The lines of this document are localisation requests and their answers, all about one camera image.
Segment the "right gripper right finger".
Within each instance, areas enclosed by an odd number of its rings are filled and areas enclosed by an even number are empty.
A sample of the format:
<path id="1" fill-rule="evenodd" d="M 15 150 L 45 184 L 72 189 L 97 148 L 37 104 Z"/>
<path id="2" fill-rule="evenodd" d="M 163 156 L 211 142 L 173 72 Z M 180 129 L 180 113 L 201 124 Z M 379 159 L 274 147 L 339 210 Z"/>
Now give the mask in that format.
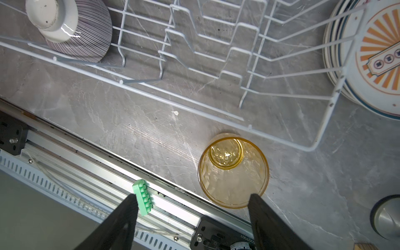
<path id="1" fill-rule="evenodd" d="M 248 210 L 258 250 L 311 249 L 258 194 L 250 196 Z"/>

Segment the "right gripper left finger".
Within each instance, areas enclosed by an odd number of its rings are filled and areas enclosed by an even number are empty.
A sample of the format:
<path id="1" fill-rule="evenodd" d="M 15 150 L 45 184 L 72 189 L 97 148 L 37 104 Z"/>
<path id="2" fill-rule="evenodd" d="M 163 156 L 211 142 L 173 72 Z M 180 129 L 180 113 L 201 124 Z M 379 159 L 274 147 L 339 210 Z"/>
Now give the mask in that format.
<path id="1" fill-rule="evenodd" d="M 77 250 L 130 250 L 132 248 L 139 206 L 134 194 L 123 202 L 101 223 Z"/>

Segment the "yellow transparent cup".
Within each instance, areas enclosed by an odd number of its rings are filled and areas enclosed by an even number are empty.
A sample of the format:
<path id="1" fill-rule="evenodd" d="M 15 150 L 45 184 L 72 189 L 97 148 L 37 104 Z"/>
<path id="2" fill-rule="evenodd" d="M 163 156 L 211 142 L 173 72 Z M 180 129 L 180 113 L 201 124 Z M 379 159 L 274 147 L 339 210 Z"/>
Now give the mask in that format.
<path id="1" fill-rule="evenodd" d="M 229 209 L 247 207 L 252 194 L 262 196 L 270 177 L 268 161 L 260 148 L 235 133 L 212 138 L 197 171 L 205 195 Z"/>

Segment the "white plate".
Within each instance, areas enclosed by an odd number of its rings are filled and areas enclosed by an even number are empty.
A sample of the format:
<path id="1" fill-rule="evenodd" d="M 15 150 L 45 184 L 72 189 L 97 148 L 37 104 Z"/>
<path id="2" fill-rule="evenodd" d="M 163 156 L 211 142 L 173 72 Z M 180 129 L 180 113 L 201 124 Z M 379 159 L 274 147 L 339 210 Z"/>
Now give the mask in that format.
<path id="1" fill-rule="evenodd" d="M 339 3 L 336 5 L 331 17 L 336 17 L 350 9 L 352 9 L 352 5 L 355 1 L 339 1 Z M 324 43 L 331 43 L 335 42 L 337 40 L 337 31 L 342 24 L 342 22 L 346 19 L 346 17 L 341 17 L 339 19 L 336 19 L 329 24 L 327 24 L 326 30 L 325 30 L 325 35 L 324 35 Z M 339 48 L 341 44 L 335 44 L 335 45 L 329 45 L 325 48 L 323 48 L 323 58 L 324 58 L 324 64 L 326 68 L 334 68 L 337 67 L 339 64 L 339 59 L 337 56 L 337 49 Z M 336 86 L 338 82 L 338 76 L 340 75 L 340 71 L 331 71 L 328 72 L 328 77 L 331 80 L 331 83 Z M 352 101 L 355 104 L 359 104 L 359 101 L 354 98 L 353 94 L 349 91 L 347 88 L 346 84 L 342 87 L 341 94 L 346 97 L 348 100 Z"/>
<path id="2" fill-rule="evenodd" d="M 345 82 L 350 96 L 370 112 L 400 118 L 400 2 L 378 1 L 366 23 Z"/>

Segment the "clear upside-down glass bowl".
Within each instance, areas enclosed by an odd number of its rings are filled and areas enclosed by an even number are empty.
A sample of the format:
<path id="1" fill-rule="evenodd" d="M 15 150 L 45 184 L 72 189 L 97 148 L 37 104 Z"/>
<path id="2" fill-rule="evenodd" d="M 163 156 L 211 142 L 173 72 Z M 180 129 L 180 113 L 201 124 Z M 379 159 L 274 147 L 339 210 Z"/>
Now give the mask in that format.
<path id="1" fill-rule="evenodd" d="M 103 1 L 25 1 L 30 22 L 56 52 L 99 62 L 112 40 L 112 21 Z"/>

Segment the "small metal dish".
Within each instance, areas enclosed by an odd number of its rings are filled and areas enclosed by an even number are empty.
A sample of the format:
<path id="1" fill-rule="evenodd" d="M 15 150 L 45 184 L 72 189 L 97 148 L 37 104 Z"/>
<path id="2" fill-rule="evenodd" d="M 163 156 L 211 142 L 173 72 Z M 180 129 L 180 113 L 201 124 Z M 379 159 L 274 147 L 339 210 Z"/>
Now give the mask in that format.
<path id="1" fill-rule="evenodd" d="M 389 241 L 400 241 L 400 195 L 379 200 L 371 210 L 370 223 L 378 235 Z"/>

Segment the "yellow block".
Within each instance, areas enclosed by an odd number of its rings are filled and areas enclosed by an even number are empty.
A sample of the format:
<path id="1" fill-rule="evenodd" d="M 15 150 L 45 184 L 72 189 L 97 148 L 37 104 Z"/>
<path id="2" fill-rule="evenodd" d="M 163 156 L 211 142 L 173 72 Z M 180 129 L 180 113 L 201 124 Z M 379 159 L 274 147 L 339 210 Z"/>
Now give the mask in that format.
<path id="1" fill-rule="evenodd" d="M 371 243 L 355 243 L 354 250 L 379 250 L 374 244 Z"/>

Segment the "green clip on rail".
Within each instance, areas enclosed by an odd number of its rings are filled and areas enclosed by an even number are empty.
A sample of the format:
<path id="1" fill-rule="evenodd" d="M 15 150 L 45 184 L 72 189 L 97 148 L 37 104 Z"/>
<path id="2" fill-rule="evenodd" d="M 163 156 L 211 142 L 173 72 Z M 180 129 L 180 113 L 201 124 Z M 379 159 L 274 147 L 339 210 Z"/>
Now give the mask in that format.
<path id="1" fill-rule="evenodd" d="M 147 188 L 147 184 L 146 184 L 145 180 L 143 180 L 143 179 L 137 180 L 132 185 L 132 190 L 136 196 L 140 214 L 142 216 L 148 215 L 153 208 L 153 203 L 152 203 L 150 194 L 148 192 L 148 188 Z"/>

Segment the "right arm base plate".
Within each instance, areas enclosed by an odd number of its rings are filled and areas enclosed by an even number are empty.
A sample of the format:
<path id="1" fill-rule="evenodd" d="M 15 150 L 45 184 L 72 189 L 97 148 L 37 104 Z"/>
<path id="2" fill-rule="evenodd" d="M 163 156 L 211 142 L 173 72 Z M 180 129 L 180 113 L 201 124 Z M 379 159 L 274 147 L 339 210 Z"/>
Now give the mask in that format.
<path id="1" fill-rule="evenodd" d="M 191 250 L 255 250 L 253 239 L 213 220 L 202 217 L 190 241 Z"/>

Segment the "aluminium front rail frame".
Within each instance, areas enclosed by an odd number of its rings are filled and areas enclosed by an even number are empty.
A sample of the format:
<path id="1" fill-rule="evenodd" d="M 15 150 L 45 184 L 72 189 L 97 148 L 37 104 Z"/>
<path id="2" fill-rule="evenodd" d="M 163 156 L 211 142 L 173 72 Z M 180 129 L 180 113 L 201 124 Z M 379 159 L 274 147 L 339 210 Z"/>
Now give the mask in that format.
<path id="1" fill-rule="evenodd" d="M 251 225 L 200 197 L 103 150 L 86 139 L 1 101 L 1 170 L 53 200 L 101 223 L 144 180 L 153 208 L 139 216 L 135 241 L 152 250 L 200 249 L 213 237 L 253 243 Z"/>

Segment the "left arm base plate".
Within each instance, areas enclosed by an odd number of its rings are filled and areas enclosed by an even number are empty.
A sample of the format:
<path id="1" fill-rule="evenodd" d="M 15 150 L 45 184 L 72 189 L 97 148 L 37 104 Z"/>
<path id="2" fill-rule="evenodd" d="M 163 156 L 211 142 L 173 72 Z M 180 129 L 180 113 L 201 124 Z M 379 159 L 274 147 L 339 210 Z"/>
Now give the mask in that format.
<path id="1" fill-rule="evenodd" d="M 29 127 L 1 111 L 1 150 L 17 156 L 25 148 Z"/>

